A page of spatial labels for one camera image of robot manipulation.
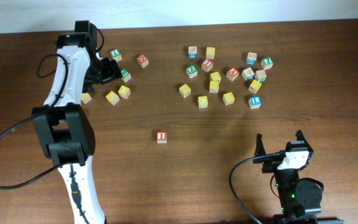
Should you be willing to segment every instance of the white panel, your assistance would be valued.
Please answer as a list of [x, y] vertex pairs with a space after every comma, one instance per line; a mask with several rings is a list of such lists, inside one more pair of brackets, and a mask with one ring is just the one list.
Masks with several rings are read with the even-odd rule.
[[0, 0], [0, 33], [358, 18], [358, 0]]

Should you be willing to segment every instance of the blue block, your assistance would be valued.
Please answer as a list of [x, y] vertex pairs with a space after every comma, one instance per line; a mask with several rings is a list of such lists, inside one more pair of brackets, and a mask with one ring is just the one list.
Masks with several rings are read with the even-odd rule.
[[259, 96], [253, 96], [253, 97], [251, 97], [251, 103], [252, 103], [252, 105], [261, 105], [262, 100], [260, 100]]
[[256, 60], [248, 59], [247, 60], [247, 65], [256, 65]]
[[246, 81], [251, 80], [251, 79], [253, 79], [254, 77], [255, 77], [255, 75], [251, 75], [251, 76], [249, 76], [249, 77], [247, 78]]
[[196, 58], [197, 58], [197, 54], [189, 54], [189, 58], [190, 58], [190, 59], [196, 59]]

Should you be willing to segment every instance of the table surface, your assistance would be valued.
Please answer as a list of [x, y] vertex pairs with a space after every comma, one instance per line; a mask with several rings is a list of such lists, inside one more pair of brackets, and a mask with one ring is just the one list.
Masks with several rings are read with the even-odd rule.
[[[0, 133], [42, 106], [53, 77], [35, 75], [39, 60], [54, 53], [61, 32], [0, 35]], [[250, 217], [234, 199], [227, 181], [239, 161], [252, 157], [257, 133], [267, 152], [285, 148], [301, 129], [314, 149], [301, 177], [325, 184], [323, 212], [358, 223], [358, 20], [274, 22], [222, 26], [104, 30], [101, 51], [119, 49], [121, 69], [130, 71], [129, 99], [116, 106], [105, 96], [124, 84], [118, 80], [95, 86], [83, 105], [95, 131], [93, 175], [99, 202], [109, 223], [217, 223]], [[198, 59], [187, 47], [198, 46]], [[209, 93], [209, 74], [201, 69], [207, 46], [216, 48], [212, 72], [223, 77], [219, 93]], [[258, 91], [259, 109], [251, 110], [253, 94], [230, 67], [246, 68], [248, 52], [271, 56], [273, 68]], [[142, 69], [136, 55], [150, 64]], [[189, 79], [185, 68], [196, 65]], [[53, 70], [56, 60], [45, 63]], [[191, 95], [183, 98], [179, 86]], [[236, 100], [225, 106], [222, 95]], [[197, 97], [207, 95], [206, 109]], [[156, 131], [168, 133], [157, 144]], [[0, 185], [16, 184], [52, 166], [44, 158], [29, 124], [0, 142]], [[270, 175], [260, 164], [246, 164], [233, 182], [244, 203], [261, 218], [281, 213], [271, 193]], [[73, 223], [67, 190], [58, 172], [17, 190], [0, 191], [0, 223]]]

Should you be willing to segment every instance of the robotic arm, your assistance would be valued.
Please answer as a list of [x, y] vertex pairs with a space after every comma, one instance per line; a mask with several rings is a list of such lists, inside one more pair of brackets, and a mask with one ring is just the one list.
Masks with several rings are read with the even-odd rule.
[[[93, 182], [95, 136], [80, 106], [81, 94], [93, 91], [93, 84], [105, 84], [122, 75], [115, 60], [100, 59], [96, 52], [96, 31], [89, 21], [77, 21], [73, 34], [59, 35], [57, 54], [66, 61], [58, 58], [55, 79], [44, 107], [32, 110], [32, 114], [45, 111], [63, 88], [54, 107], [33, 122], [45, 157], [55, 166], [64, 164], [58, 170], [65, 181], [76, 224], [107, 223]], [[67, 123], [68, 129], [58, 129], [61, 123]]]

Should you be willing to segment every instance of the letter on block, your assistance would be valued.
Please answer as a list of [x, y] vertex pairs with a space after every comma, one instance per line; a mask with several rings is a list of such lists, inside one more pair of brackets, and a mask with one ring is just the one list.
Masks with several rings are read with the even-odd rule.
[[112, 104], [115, 105], [119, 101], [119, 97], [115, 92], [110, 91], [109, 94], [107, 94], [106, 99]]
[[213, 66], [213, 62], [211, 60], [205, 59], [205, 61], [203, 62], [203, 64], [201, 65], [201, 68], [206, 71], [209, 72], [212, 69]]
[[179, 93], [181, 94], [181, 96], [186, 98], [188, 95], [190, 95], [191, 88], [187, 84], [184, 84], [179, 88]]
[[189, 59], [197, 58], [197, 47], [189, 47]]
[[255, 73], [255, 79], [258, 80], [258, 82], [264, 82], [266, 80], [266, 72], [265, 70], [258, 70]]
[[226, 106], [234, 103], [234, 100], [235, 99], [232, 92], [223, 95], [223, 102]]
[[84, 103], [84, 104], [87, 104], [89, 101], [92, 100], [92, 97], [89, 93], [83, 93], [81, 95], [81, 101]]
[[247, 65], [256, 65], [256, 53], [249, 52], [247, 55]]
[[193, 78], [197, 76], [198, 71], [197, 68], [194, 65], [192, 65], [190, 67], [187, 67], [186, 73], [189, 76], [189, 78]]
[[261, 86], [262, 84], [260, 82], [253, 80], [251, 85], [249, 85], [248, 90], [256, 94]]
[[215, 48], [214, 47], [207, 47], [206, 48], [206, 58], [207, 59], [215, 58]]
[[209, 76], [209, 80], [211, 81], [215, 81], [215, 82], [221, 82], [221, 75], [219, 74], [219, 72], [214, 72], [214, 73], [211, 73], [210, 76]]
[[245, 81], [251, 80], [255, 77], [255, 73], [254, 73], [254, 71], [252, 71], [252, 68], [244, 69], [244, 71], [242, 71], [241, 75]]
[[229, 71], [227, 71], [227, 73], [226, 73], [226, 77], [230, 81], [234, 81], [239, 76], [239, 74], [240, 74], [240, 72], [237, 69], [230, 68]]
[[167, 143], [167, 133], [157, 131], [157, 143]]
[[208, 107], [208, 98], [206, 96], [198, 97], [198, 108], [207, 108]]
[[114, 59], [115, 61], [121, 61], [122, 60], [122, 56], [121, 56], [121, 52], [116, 49], [113, 50], [112, 52], [110, 52], [112, 59]]
[[122, 78], [121, 78], [121, 79], [122, 79], [124, 82], [128, 82], [128, 80], [131, 79], [131, 74], [130, 74], [126, 69], [122, 69], [121, 74], [122, 74]]
[[262, 105], [262, 100], [260, 100], [259, 96], [252, 96], [248, 104], [251, 109], [259, 108]]
[[131, 94], [131, 90], [130, 90], [128, 87], [122, 85], [122, 86], [120, 87], [120, 89], [118, 90], [118, 94], [119, 94], [122, 98], [128, 99], [128, 96]]
[[260, 66], [266, 70], [266, 69], [270, 69], [271, 67], [273, 67], [273, 60], [271, 57], [267, 57], [267, 58], [263, 58], [262, 61], [260, 62]]
[[139, 56], [136, 60], [142, 68], [146, 67], [149, 64], [149, 60], [145, 55]]
[[219, 82], [217, 81], [209, 81], [209, 92], [217, 93], [219, 91]]

